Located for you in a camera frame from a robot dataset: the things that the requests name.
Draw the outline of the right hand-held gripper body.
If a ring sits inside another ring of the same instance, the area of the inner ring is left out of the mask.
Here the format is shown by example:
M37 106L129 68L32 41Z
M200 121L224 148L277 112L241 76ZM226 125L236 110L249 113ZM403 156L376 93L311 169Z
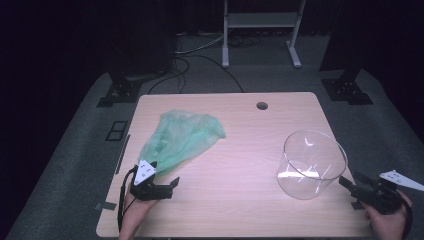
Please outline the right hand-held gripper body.
M418 183L396 170L381 173L376 180L371 179L370 189L354 185L351 196L359 202L375 208L380 214L392 214L401 208L403 198L397 192L398 186L424 192L424 185Z

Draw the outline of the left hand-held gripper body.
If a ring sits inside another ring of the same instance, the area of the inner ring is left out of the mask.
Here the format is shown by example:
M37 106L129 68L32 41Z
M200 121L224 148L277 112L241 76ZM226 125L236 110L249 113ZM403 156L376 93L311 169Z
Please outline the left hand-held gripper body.
M141 160L135 168L130 193L141 201L171 199L173 190L168 188L169 185L156 185L155 175L156 169L151 166L151 163Z

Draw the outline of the clear round plastic container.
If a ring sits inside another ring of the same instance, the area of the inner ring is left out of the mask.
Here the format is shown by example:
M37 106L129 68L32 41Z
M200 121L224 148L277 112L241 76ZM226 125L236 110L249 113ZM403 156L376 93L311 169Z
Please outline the clear round plastic container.
M338 179L347 165L345 150L333 137L301 130L285 140L276 177L280 188L290 197L310 200Z

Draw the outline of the green plastic bag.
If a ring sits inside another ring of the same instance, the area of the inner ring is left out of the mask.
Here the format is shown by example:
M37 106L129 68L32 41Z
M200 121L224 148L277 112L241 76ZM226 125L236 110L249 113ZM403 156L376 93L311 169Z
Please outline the green plastic bag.
M139 161L156 162L157 175L165 175L225 137L220 121L209 114L170 110L160 116L156 130L140 152Z

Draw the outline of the person's right hand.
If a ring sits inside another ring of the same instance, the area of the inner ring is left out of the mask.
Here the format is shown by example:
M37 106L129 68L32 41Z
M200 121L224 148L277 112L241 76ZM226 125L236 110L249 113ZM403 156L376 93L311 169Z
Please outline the person's right hand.
M403 240L409 216L405 206L389 215L382 215L365 203L363 203L363 207L365 208L365 217L370 221L373 232L379 240Z

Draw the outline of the person's left hand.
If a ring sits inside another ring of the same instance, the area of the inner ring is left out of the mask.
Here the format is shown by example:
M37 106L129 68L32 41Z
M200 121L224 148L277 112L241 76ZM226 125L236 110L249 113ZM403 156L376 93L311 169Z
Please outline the person's left hand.
M134 240L135 234L158 200L141 201L127 190L121 231L118 240Z

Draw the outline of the grey tape piece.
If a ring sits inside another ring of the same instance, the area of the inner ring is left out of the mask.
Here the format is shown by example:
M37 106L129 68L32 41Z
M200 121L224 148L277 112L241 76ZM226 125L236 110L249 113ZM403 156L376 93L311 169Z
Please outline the grey tape piece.
M94 205L94 208L98 211L101 211L101 210L104 210L104 209L114 211L116 206L117 206L116 203L98 202Z

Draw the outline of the white metal stand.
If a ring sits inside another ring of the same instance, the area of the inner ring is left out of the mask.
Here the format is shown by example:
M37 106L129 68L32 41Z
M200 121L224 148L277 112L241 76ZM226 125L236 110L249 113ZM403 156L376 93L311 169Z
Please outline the white metal stand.
M287 13L231 13L228 10L228 0L224 0L223 35L222 35L222 61L224 68L230 66L228 35L232 29L241 28L291 28L291 39L286 42L286 47L295 68L302 67L295 44L303 18L306 0L300 0L296 12Z

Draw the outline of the black stand with base plate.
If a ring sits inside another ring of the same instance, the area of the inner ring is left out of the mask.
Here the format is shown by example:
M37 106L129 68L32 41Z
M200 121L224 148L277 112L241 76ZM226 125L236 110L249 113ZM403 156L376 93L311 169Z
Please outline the black stand with base plate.
M125 78L122 58L117 53L110 51L105 54L103 63L112 83L106 95L100 98L97 106L112 107L115 103L135 103L142 84Z
M350 105L372 105L370 97L356 83L373 45L365 0L342 0L337 21L321 63L321 71L342 70L337 78L322 79L332 101Z

